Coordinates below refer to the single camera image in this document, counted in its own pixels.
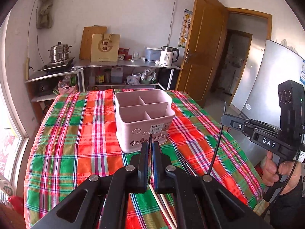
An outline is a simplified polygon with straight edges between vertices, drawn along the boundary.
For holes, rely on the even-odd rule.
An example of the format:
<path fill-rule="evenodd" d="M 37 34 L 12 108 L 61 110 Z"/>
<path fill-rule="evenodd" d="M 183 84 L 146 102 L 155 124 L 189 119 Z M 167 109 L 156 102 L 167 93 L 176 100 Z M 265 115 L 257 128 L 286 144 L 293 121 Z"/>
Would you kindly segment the right hand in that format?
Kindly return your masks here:
<path fill-rule="evenodd" d="M 279 167 L 273 162 L 273 153 L 268 151 L 266 156 L 266 162 L 263 167 L 263 183 L 269 187 L 272 187 L 276 182 L 280 180 L 279 175 L 290 175 L 294 166 L 294 162 L 288 162 L 284 161 L 280 164 Z M 302 164 L 297 162 L 295 169 L 292 173 L 292 176 L 290 177 L 290 180 L 288 181 L 287 185 L 281 192 L 281 195 L 285 195 L 294 189 L 298 185 L 300 185 L 301 190 L 303 188 L 302 186 L 302 180 L 301 180 L 301 172 L 302 172 Z"/>

